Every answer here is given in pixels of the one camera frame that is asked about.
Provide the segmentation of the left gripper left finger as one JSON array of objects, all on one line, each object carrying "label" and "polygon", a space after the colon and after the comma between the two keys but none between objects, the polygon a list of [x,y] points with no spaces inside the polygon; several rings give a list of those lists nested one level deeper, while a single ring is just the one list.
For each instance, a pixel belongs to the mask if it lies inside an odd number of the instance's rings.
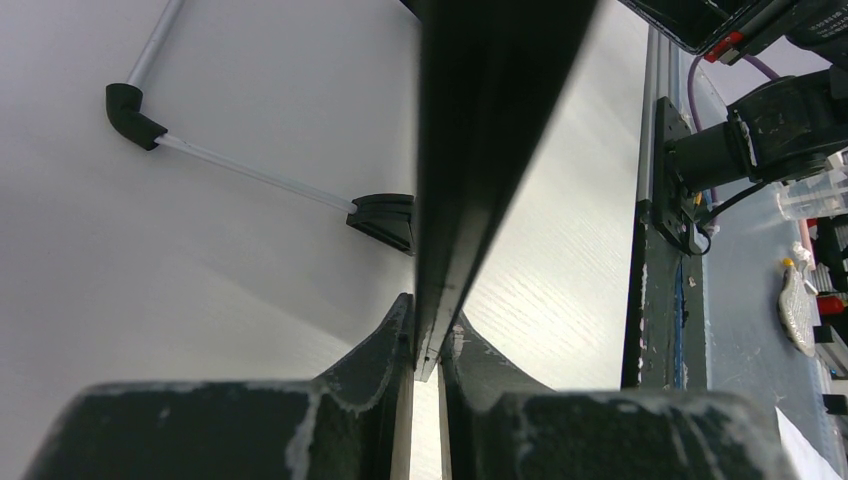
[{"label": "left gripper left finger", "polygon": [[311,380],[104,383],[51,425],[28,479],[404,479],[414,300]]}]

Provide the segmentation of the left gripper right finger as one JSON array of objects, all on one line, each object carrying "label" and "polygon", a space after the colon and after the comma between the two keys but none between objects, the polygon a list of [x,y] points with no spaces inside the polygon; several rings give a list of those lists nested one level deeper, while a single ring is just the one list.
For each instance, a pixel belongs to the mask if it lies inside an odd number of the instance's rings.
[{"label": "left gripper right finger", "polygon": [[465,317],[441,350],[447,479],[791,479],[777,426],[717,392],[555,391]]}]

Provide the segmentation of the whiteboard with black frame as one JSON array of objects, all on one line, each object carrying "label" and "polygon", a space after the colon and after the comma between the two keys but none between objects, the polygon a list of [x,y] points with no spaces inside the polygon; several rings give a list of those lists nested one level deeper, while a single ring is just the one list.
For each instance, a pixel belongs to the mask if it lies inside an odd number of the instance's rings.
[{"label": "whiteboard with black frame", "polygon": [[414,195],[345,200],[171,134],[142,110],[142,84],[179,13],[169,2],[127,79],[105,89],[112,128],[344,212],[415,265],[414,370],[427,380],[523,179],[597,5],[593,1],[410,1],[420,21]]}]

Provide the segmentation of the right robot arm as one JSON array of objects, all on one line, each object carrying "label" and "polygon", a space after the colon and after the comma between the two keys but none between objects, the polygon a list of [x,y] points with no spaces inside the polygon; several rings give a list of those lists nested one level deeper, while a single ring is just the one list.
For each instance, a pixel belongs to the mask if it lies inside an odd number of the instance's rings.
[{"label": "right robot arm", "polygon": [[697,60],[733,65],[779,38],[829,62],[771,80],[727,108],[724,122],[690,133],[667,97],[656,103],[651,220],[685,255],[731,206],[775,182],[823,170],[847,146],[844,1],[629,1],[627,7]]}]

